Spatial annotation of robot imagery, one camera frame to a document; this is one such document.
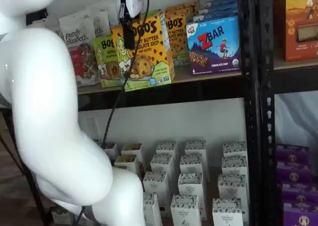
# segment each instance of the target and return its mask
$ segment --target white product box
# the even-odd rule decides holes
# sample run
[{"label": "white product box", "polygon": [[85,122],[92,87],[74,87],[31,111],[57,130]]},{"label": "white product box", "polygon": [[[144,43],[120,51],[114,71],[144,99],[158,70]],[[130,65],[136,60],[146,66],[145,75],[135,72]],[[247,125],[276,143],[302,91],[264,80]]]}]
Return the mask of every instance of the white product box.
[{"label": "white product box", "polygon": [[242,204],[242,216],[244,224],[249,225],[249,207],[247,201],[246,176],[220,174],[218,177],[218,187],[221,199],[240,199]]},{"label": "white product box", "polygon": [[139,164],[139,172],[141,175],[141,179],[144,178],[145,172],[148,169],[145,161],[145,157],[143,155],[143,145],[141,143],[136,144],[128,144],[123,147],[121,150],[122,155],[135,155],[137,157],[137,161]]},{"label": "white product box", "polygon": [[157,194],[144,192],[144,216],[146,226],[162,226]]},{"label": "white product box", "polygon": [[222,173],[246,176],[247,200],[249,203],[249,180],[246,156],[234,155],[222,158]]},{"label": "white product box", "polygon": [[167,172],[147,171],[143,180],[143,184],[146,192],[157,193],[161,216],[169,217],[171,215],[171,194]]},{"label": "white product box", "polygon": [[202,174],[180,174],[178,180],[180,195],[196,195],[199,199],[201,219],[207,220],[206,212],[206,186]]},{"label": "white product box", "polygon": [[212,214],[215,226],[243,226],[239,200],[213,199]]},{"label": "white product box", "polygon": [[201,154],[205,177],[210,181],[209,163],[207,159],[206,141],[190,141],[185,145],[186,154]]},{"label": "white product box", "polygon": [[174,195],[171,202],[174,226],[201,226],[199,200],[195,195]]},{"label": "white product box", "polygon": [[135,173],[139,178],[141,178],[135,155],[119,155],[115,160],[115,167],[122,169],[125,169],[126,167],[126,170]]}]

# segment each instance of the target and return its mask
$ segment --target snack box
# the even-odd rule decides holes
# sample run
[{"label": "snack box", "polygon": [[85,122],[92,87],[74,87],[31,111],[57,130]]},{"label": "snack box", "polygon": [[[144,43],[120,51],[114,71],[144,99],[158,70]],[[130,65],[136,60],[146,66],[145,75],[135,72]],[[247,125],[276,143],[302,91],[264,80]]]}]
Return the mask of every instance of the snack box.
[{"label": "snack box", "polygon": [[237,198],[241,200],[243,221],[244,224],[249,225],[246,176],[238,174],[220,174],[218,177],[218,187],[221,199]]},{"label": "snack box", "polygon": [[189,141],[185,144],[186,154],[201,154],[204,175],[210,181],[209,163],[207,159],[206,141]]},{"label": "snack box", "polygon": [[298,163],[277,162],[276,176],[278,182],[311,183],[313,181],[311,166]]},{"label": "snack box", "polygon": [[95,38],[93,40],[93,48],[100,73],[101,86],[106,88],[122,85],[113,37],[108,35]]},{"label": "snack box", "polygon": [[134,20],[132,23],[135,43],[141,36],[138,53],[135,53],[135,50],[125,49],[121,25],[111,30],[121,76],[126,76],[131,67],[132,58],[136,55],[125,86],[126,91],[169,84],[175,75],[164,13],[160,12],[148,17],[144,28],[142,23],[142,20]]},{"label": "snack box", "polygon": [[190,9],[180,9],[165,13],[174,67],[190,64],[185,25],[191,22],[192,16]]},{"label": "snack box", "polygon": [[309,147],[289,144],[277,144],[276,159],[283,162],[309,164]]},{"label": "snack box", "polygon": [[147,226],[162,226],[158,196],[144,192],[144,217]]},{"label": "snack box", "polygon": [[180,195],[196,195],[199,199],[201,219],[207,220],[206,185],[203,175],[197,173],[180,174],[178,180]]},{"label": "snack box", "polygon": [[238,199],[213,199],[215,226],[243,226],[241,203]]},{"label": "snack box", "polygon": [[194,75],[240,71],[237,16],[190,23],[186,28]]},{"label": "snack box", "polygon": [[167,172],[147,171],[143,180],[143,184],[147,193],[157,193],[161,216],[171,216],[171,193],[168,184]]},{"label": "snack box", "polygon": [[202,226],[198,196],[174,195],[171,213],[174,226]]},{"label": "snack box", "polygon": [[283,182],[282,200],[318,203],[318,185]]}]

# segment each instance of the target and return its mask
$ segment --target package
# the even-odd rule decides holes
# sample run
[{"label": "package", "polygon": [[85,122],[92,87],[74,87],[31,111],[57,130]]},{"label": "package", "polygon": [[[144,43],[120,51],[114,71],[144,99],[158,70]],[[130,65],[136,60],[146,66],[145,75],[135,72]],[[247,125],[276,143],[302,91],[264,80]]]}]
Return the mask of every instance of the package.
[{"label": "package", "polygon": [[247,201],[249,203],[249,180],[246,157],[234,155],[222,158],[222,174],[238,174],[246,176]]},{"label": "package", "polygon": [[249,225],[246,176],[238,174],[220,174],[218,177],[218,187],[221,199],[240,199],[243,222],[245,225]]},{"label": "package", "polygon": [[198,196],[201,219],[207,220],[206,183],[203,181],[203,175],[197,173],[180,174],[178,187],[180,195]]},{"label": "package", "polygon": [[284,182],[282,184],[282,200],[318,203],[318,185]]},{"label": "package", "polygon": [[215,226],[243,226],[243,217],[238,199],[213,199],[213,222]]},{"label": "package", "polygon": [[103,88],[121,86],[121,72],[118,64],[113,37],[111,35],[97,37],[93,47]]},{"label": "package", "polygon": [[195,195],[174,195],[171,202],[174,226],[201,226],[199,199]]},{"label": "package", "polygon": [[141,180],[144,178],[145,171],[148,169],[145,157],[143,155],[142,143],[128,144],[121,150],[122,155],[135,155],[139,165],[139,171],[141,174]]},{"label": "package", "polygon": [[143,180],[143,184],[147,193],[157,193],[161,216],[171,216],[171,193],[168,184],[167,172],[147,171]]},{"label": "package", "polygon": [[276,167],[277,181],[292,181],[296,183],[311,183],[312,171],[310,165],[298,163],[277,162]]},{"label": "package", "polygon": [[142,22],[142,20],[134,20],[132,24],[135,44],[141,36],[138,53],[135,53],[135,50],[125,49],[122,26],[112,29],[123,78],[131,67],[131,59],[136,55],[133,69],[125,86],[126,91],[169,84],[175,75],[164,13],[148,17],[144,28],[142,28]]},{"label": "package", "polygon": [[72,225],[74,223],[74,215],[60,206],[51,207],[53,221],[57,225]]},{"label": "package", "polygon": [[138,175],[138,177],[141,179],[139,165],[137,157],[135,155],[119,155],[115,160],[115,166],[122,169],[126,169]]},{"label": "package", "polygon": [[93,51],[95,28],[88,10],[60,18],[64,41],[70,51],[78,86],[99,82],[96,57]]},{"label": "package", "polygon": [[276,159],[282,162],[309,164],[309,147],[295,146],[289,144],[277,144]]},{"label": "package", "polygon": [[158,196],[144,192],[144,217],[146,226],[162,226]]},{"label": "package", "polygon": [[237,16],[190,23],[186,28],[194,75],[240,71]]}]

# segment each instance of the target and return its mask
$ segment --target bobo's box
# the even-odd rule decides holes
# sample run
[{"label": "bobo's box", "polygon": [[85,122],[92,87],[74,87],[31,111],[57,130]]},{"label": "bobo's box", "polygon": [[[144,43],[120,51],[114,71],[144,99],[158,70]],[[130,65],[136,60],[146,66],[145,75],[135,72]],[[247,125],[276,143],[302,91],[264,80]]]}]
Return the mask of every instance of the bobo's box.
[{"label": "bobo's box", "polygon": [[125,86],[126,91],[169,84],[174,78],[172,51],[164,13],[148,17],[144,28],[142,23],[142,20],[134,20],[132,24],[135,44],[141,36],[138,53],[125,49],[122,26],[111,30],[123,81],[127,71],[132,68]]},{"label": "bobo's box", "polygon": [[240,71],[237,16],[190,23],[186,30],[194,75]]}]

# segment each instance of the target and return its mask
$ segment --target product packaging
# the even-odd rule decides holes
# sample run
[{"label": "product packaging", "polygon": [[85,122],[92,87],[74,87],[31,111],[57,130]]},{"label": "product packaging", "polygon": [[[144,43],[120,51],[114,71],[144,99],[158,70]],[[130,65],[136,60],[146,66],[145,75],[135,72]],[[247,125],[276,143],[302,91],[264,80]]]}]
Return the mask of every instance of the product packaging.
[{"label": "product packaging", "polygon": [[135,50],[125,49],[121,25],[112,29],[122,81],[131,67],[133,56],[136,55],[125,86],[126,91],[169,84],[175,75],[164,13],[148,17],[144,28],[142,22],[134,20],[132,23],[135,44],[141,36],[138,53],[135,53]]},{"label": "product packaging", "polygon": [[96,57],[93,51],[95,28],[89,10],[60,18],[64,41],[70,51],[78,86],[99,82]]},{"label": "product packaging", "polygon": [[146,226],[162,226],[158,196],[144,192],[144,216]]},{"label": "product packaging", "polygon": [[189,23],[186,29],[194,75],[240,71],[237,16]]},{"label": "product packaging", "polygon": [[168,184],[167,172],[147,171],[143,180],[143,184],[147,193],[157,193],[161,216],[171,216],[171,193]]},{"label": "product packaging", "polygon": [[178,187],[180,195],[198,196],[201,219],[207,220],[206,183],[203,181],[202,174],[180,174]]},{"label": "product packaging", "polygon": [[201,226],[199,200],[195,195],[174,195],[171,202],[174,226]]},{"label": "product packaging", "polygon": [[215,226],[243,226],[242,209],[238,199],[213,199]]},{"label": "product packaging", "polygon": [[205,144],[206,144],[206,141],[189,141],[185,144],[185,153],[200,154],[202,156],[204,176],[206,177],[207,181],[210,181],[209,163],[207,159],[207,148]]},{"label": "product packaging", "polygon": [[218,177],[218,187],[221,199],[240,199],[244,224],[249,225],[246,176],[238,174],[220,174]]}]

